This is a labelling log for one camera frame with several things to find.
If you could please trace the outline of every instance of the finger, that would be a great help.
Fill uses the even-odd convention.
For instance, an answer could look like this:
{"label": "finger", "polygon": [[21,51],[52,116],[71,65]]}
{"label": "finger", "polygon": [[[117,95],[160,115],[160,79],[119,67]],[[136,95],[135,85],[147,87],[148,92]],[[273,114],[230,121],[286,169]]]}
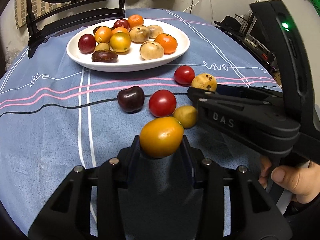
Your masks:
{"label": "finger", "polygon": [[261,155],[260,156],[261,161],[261,176],[266,177],[270,173],[270,167],[271,167],[271,161],[268,157]]}
{"label": "finger", "polygon": [[312,201],[320,192],[320,185],[316,179],[319,176],[319,169],[294,168],[280,166],[273,170],[271,178],[276,184],[297,195],[300,203]]}
{"label": "finger", "polygon": [[262,177],[262,176],[260,176],[259,177],[259,183],[262,185],[262,184],[266,184],[266,183],[268,183],[268,177]]}

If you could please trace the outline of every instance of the oval plate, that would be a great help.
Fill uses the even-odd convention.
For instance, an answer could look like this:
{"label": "oval plate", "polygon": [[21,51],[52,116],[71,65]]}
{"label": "oval plate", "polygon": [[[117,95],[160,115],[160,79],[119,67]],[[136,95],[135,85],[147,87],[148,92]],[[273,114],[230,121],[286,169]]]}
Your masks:
{"label": "oval plate", "polygon": [[68,56],[73,61],[79,63],[81,66],[93,70],[105,72],[129,72],[155,68],[165,65],[183,55],[190,46],[190,40],[188,36],[177,27],[156,20],[144,19],[145,26],[159,25],[163,28],[164,33],[172,35],[177,40],[178,47],[173,54],[164,55],[162,58],[144,60],[139,53],[141,44],[132,42],[130,50],[128,52],[118,54],[118,62],[92,62],[92,54],[82,54],[78,49],[78,41],[80,37],[86,33],[93,34],[93,30],[97,26],[113,27],[113,24],[116,20],[97,23],[80,31],[75,36],[73,36],[67,45]]}

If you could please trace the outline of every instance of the white wall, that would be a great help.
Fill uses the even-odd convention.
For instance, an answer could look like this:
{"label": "white wall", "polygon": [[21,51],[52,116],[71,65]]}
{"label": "white wall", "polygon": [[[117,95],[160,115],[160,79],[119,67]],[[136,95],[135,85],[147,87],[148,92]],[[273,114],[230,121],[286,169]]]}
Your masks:
{"label": "white wall", "polygon": [[[200,16],[201,18],[211,22],[212,11],[213,20],[222,21],[226,15],[234,16],[237,14],[246,14],[248,12],[249,3],[255,0],[201,0],[196,6],[193,7],[192,13]],[[109,3],[100,3],[100,7],[108,6],[109,8],[117,7],[115,1]],[[183,11],[191,5],[191,0],[126,0],[125,8],[166,8],[177,11]],[[45,21],[48,23],[50,20],[56,20],[58,17],[54,16]],[[28,43],[28,31],[26,27],[16,29],[15,16],[14,16],[14,0],[11,0],[7,5],[5,11],[0,17],[0,37],[3,47],[7,46],[8,49],[22,50]]]}
{"label": "white wall", "polygon": [[309,0],[282,0],[302,36],[312,72],[316,103],[320,104],[320,17]]}

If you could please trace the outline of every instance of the table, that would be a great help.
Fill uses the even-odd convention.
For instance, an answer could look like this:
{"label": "table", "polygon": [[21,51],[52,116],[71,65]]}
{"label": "table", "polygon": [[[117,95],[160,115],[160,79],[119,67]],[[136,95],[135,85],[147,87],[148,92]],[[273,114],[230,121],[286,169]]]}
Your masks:
{"label": "table", "polygon": [[[277,86],[244,48],[199,17],[170,10],[126,10],[127,16],[132,14],[180,28],[190,38],[189,50],[155,69],[101,73],[81,67],[66,54],[68,41],[82,27],[48,38],[31,59],[26,48],[0,80],[0,200],[24,233],[74,166],[101,165],[128,147],[153,119],[148,98],[137,114],[124,113],[116,101],[81,105],[116,98],[120,89],[133,85],[141,85],[145,94],[159,89],[186,93],[187,88],[173,80],[179,65],[192,66],[196,74],[213,74],[220,84]],[[191,104],[185,95],[176,98],[177,107]],[[220,132],[196,126],[185,134],[191,146],[220,165],[235,169],[244,164],[259,172],[259,155]],[[202,191],[188,184],[177,154],[160,160],[142,156],[132,186],[119,195],[128,239],[194,237]],[[228,200],[225,210],[227,234]],[[91,214],[96,234],[94,199]]]}

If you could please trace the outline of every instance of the hat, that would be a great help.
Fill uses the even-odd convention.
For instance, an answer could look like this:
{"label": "hat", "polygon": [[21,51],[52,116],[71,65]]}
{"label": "hat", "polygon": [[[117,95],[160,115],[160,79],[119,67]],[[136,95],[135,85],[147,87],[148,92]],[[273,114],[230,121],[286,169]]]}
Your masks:
{"label": "hat", "polygon": [[233,17],[227,15],[222,22],[214,22],[216,25],[220,26],[220,29],[223,31],[227,31],[230,33],[235,33],[237,35],[242,36],[243,34],[240,32],[241,23],[238,22]]}

